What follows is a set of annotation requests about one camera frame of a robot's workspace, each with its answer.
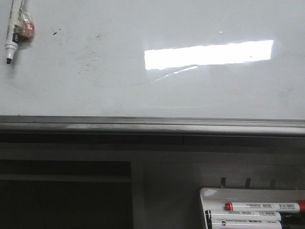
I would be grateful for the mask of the white black-tip whiteboard marker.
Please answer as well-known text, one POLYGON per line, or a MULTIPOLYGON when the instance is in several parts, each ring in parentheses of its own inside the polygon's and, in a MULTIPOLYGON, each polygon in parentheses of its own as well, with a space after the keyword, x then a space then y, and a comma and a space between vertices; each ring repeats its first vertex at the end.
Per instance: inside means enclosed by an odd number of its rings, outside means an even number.
POLYGON ((13 0, 6 36, 6 64, 11 64, 20 42, 31 41, 35 35, 35 25, 27 10, 27 0, 13 0))

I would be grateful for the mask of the white whiteboard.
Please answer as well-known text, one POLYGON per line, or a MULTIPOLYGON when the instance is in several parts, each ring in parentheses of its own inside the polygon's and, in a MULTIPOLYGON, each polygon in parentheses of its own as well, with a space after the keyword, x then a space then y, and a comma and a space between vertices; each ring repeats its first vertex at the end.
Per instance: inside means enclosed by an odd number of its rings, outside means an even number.
POLYGON ((30 0, 0 113, 304 119, 302 0, 30 0))

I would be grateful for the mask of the white marker tray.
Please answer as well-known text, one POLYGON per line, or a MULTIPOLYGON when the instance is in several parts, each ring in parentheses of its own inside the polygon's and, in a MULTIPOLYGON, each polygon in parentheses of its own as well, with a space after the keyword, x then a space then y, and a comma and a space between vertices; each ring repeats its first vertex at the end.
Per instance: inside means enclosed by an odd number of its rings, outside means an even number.
POLYGON ((303 190, 263 190, 212 188, 200 189, 202 228, 207 228, 206 210, 224 210, 226 202, 302 202, 305 200, 303 190))

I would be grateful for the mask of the black-capped white marker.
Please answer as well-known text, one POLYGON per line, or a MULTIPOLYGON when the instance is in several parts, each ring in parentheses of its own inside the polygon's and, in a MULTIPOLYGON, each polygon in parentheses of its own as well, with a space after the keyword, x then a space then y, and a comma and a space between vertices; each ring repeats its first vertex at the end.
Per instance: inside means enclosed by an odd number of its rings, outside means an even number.
POLYGON ((225 211, 225 210, 206 210, 207 220, 271 220, 282 221, 278 212, 269 211, 225 211))
POLYGON ((214 220, 207 223, 209 229, 281 229, 279 221, 261 220, 214 220))

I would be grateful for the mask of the red-capped white marker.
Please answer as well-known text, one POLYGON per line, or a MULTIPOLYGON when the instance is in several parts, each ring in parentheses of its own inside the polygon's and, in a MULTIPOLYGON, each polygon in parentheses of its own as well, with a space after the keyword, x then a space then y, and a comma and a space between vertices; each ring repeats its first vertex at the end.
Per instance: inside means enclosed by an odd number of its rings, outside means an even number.
POLYGON ((305 202, 226 202, 228 211, 304 212, 305 202))

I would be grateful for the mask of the grey whiteboard frame rail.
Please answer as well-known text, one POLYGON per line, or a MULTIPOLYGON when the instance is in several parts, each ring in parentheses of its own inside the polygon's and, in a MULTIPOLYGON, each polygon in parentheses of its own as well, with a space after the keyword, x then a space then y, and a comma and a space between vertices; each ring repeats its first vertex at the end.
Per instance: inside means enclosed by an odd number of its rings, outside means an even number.
POLYGON ((147 135, 305 135, 304 120, 2 115, 2 133, 147 135))

